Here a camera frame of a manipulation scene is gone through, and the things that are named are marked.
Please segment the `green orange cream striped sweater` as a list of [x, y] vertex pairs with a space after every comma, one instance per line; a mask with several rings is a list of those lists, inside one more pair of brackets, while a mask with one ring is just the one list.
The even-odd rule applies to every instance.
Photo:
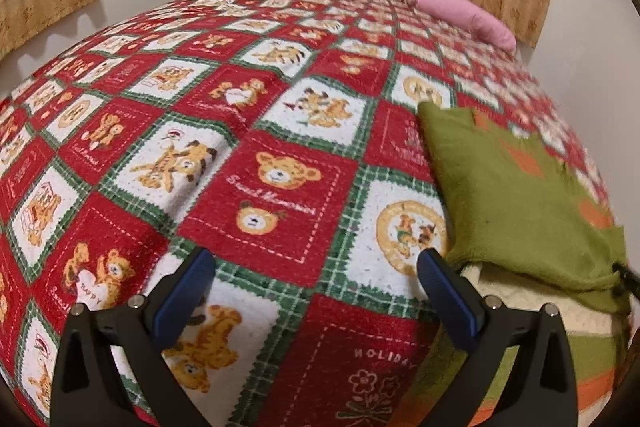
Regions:
[[[632, 296], [614, 263], [626, 265], [624, 231], [537, 135], [519, 138], [475, 108], [422, 103], [419, 117], [451, 228], [439, 254], [481, 296], [512, 309], [558, 307], [577, 385], [576, 426], [629, 421], [639, 384]], [[468, 426], [494, 411], [518, 349], [506, 349]], [[440, 322], [433, 349], [390, 420], [423, 426], [466, 353]]]

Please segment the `red teddy bear bedspread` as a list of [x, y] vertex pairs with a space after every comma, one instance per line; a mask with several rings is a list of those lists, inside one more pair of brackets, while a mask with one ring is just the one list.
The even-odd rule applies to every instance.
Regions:
[[513, 56], [399, 0], [176, 0], [1, 103], [1, 376], [38, 426], [66, 315], [147, 293], [195, 246], [212, 290], [165, 358], [215, 426], [405, 424], [434, 343], [414, 275], [447, 244], [423, 101], [598, 170]]

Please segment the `pink pillow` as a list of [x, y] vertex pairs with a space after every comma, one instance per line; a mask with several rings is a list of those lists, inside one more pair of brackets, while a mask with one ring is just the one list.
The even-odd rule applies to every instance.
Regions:
[[411, 0], [431, 17], [467, 31], [477, 40], [492, 44], [506, 53], [516, 51], [516, 38], [508, 26], [469, 0]]

